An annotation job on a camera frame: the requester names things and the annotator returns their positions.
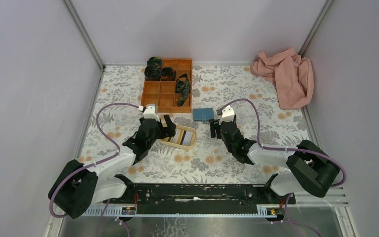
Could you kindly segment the beige oval tray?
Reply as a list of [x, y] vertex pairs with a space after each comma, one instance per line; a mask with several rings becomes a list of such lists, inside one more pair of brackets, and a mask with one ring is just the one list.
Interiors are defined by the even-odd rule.
[[196, 143], [197, 133], [194, 128], [176, 125], [175, 136], [161, 139], [159, 142], [166, 146], [191, 150]]

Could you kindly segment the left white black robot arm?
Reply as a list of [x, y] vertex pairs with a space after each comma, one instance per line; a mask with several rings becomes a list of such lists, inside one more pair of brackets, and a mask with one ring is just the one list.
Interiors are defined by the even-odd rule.
[[156, 140], [175, 135], [176, 125], [169, 115], [164, 120], [140, 118], [140, 126], [113, 155], [88, 164], [69, 161], [51, 187], [48, 198], [53, 217], [81, 216], [90, 205], [117, 198], [127, 203], [133, 190], [116, 177], [116, 172], [143, 160]]

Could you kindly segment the blue leather card holder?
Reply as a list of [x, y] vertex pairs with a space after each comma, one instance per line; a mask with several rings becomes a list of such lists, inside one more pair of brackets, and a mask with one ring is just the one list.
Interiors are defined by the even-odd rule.
[[194, 121], [206, 122], [214, 119], [213, 108], [196, 108], [192, 110], [192, 119]]

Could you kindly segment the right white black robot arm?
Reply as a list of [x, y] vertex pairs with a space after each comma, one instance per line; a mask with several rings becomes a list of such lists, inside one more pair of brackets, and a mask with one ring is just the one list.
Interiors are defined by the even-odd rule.
[[264, 199], [278, 202], [283, 196], [306, 191], [323, 198], [343, 168], [318, 146], [302, 140], [294, 147], [260, 145], [259, 142], [243, 137], [235, 122], [210, 120], [211, 137], [221, 139], [228, 152], [240, 163], [262, 164], [283, 167], [290, 172], [276, 174], [265, 184]]

